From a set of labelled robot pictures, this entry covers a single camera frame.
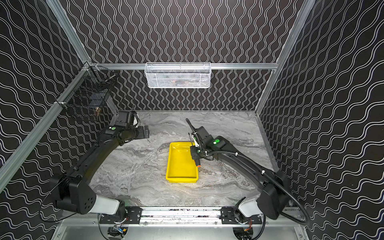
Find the black orange-tipped screwdriver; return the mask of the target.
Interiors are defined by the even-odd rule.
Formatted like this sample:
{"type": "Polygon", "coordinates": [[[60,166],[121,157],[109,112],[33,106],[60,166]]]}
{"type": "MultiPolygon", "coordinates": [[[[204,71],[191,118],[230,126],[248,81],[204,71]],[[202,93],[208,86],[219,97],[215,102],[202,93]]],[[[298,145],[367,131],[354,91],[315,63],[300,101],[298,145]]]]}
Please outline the black orange-tipped screwdriver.
{"type": "Polygon", "coordinates": [[[191,157],[195,161],[196,166],[199,168],[201,166],[201,158],[199,156],[199,144],[191,134],[189,134],[189,138],[192,144],[192,146],[190,147],[191,157]]]}

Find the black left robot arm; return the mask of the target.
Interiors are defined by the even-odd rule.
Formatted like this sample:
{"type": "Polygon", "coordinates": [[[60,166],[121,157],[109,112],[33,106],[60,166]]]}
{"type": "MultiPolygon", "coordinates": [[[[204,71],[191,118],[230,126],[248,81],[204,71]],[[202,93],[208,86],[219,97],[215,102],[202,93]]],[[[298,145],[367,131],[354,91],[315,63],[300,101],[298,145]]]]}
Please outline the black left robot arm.
{"type": "Polygon", "coordinates": [[[93,176],[117,147],[133,140],[148,139],[148,126],[105,127],[92,147],[79,161],[62,175],[50,179],[50,201],[55,208],[85,215],[88,213],[110,216],[122,223],[128,214],[125,202],[100,196],[89,186],[93,176]]]}

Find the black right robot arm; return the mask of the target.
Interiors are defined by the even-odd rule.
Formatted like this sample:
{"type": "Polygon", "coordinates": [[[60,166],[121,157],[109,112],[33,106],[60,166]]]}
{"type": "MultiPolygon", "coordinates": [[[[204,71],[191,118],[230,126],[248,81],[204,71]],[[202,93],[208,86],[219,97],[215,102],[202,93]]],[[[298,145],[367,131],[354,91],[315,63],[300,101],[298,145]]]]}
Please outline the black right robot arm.
{"type": "Polygon", "coordinates": [[[190,120],[186,122],[191,128],[191,140],[196,144],[191,147],[191,156],[196,166],[201,160],[217,160],[230,166],[245,177],[256,188],[256,193],[239,200],[235,207],[237,221],[255,215],[264,215],[276,220],[289,201],[284,193],[268,177],[284,185],[286,178],[281,172],[273,172],[242,154],[229,140],[222,136],[214,138],[204,127],[195,128],[190,120]]]}

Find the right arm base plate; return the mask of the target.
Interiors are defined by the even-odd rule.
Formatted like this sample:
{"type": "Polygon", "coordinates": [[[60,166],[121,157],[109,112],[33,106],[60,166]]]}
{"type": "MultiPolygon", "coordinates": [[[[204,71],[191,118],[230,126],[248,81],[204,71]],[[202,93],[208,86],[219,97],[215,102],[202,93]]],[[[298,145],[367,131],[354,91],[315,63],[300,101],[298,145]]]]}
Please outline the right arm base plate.
{"type": "Polygon", "coordinates": [[[219,219],[223,225],[249,225],[249,220],[252,220],[252,224],[261,224],[262,218],[259,215],[252,217],[245,217],[240,211],[235,210],[234,207],[222,207],[220,209],[219,219]]]}

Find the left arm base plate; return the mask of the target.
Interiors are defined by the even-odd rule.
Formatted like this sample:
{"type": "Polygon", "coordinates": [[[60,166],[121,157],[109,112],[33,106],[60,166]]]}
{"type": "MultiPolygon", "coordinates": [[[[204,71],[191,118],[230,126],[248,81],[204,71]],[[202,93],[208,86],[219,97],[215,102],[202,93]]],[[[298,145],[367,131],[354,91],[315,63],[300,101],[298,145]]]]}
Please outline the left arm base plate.
{"type": "Polygon", "coordinates": [[[143,209],[140,207],[120,208],[114,215],[102,215],[99,224],[139,224],[143,209]]]}

